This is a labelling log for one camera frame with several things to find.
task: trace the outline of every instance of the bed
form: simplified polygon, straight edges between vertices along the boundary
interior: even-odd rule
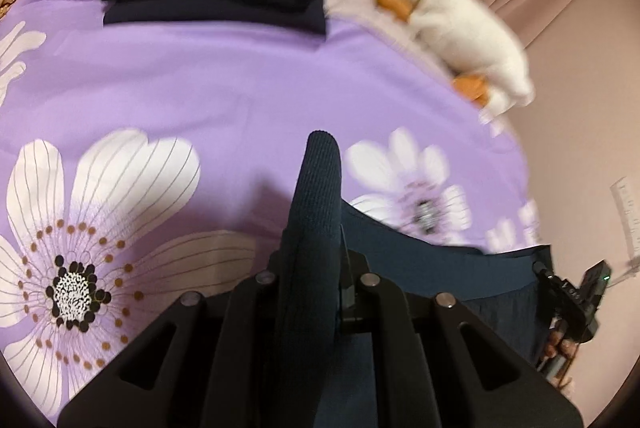
[[[44,417],[183,289],[222,293],[265,266],[313,130],[335,136],[342,197],[370,217],[485,253],[539,243],[515,135],[372,27],[335,15],[322,42],[242,24],[103,28],[102,13],[18,0],[0,21],[0,364]],[[411,220],[427,202],[438,229]],[[43,321],[71,259],[109,296],[87,346]]]

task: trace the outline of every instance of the flower center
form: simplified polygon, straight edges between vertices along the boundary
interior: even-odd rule
[[[424,233],[432,233],[440,221],[440,211],[433,200],[423,200],[415,206],[414,222]]]
[[[97,289],[94,264],[85,268],[82,262],[73,261],[65,267],[62,255],[58,255],[54,263],[58,276],[46,289],[47,297],[53,300],[51,315],[58,327],[64,324],[68,330],[77,327],[80,332],[87,332],[100,306],[111,301],[111,294]]]
[[[67,320],[84,320],[84,313],[89,310],[89,282],[77,273],[65,274],[53,290],[53,300],[60,309],[60,318]]]

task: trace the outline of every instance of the white stuffed toy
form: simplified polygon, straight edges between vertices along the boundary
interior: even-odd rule
[[[412,2],[409,28],[415,39],[461,74],[484,76],[492,115],[531,103],[535,91],[524,47],[486,5],[479,0]]]

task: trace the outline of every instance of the pink wall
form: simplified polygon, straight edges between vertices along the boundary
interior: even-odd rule
[[[562,277],[579,282],[601,259],[618,275],[628,250],[609,188],[627,176],[640,202],[640,0],[574,0],[528,51],[538,95],[510,118],[543,239]],[[640,277],[609,290],[600,321],[572,371],[587,424],[640,355]]]

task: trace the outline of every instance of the purple bedspread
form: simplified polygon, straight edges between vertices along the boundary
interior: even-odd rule
[[[264,266],[313,130],[373,217],[489,252],[536,242],[517,142],[358,25],[324,42],[104,28],[103,9],[20,0],[0,22],[0,349],[52,420],[183,290]]]

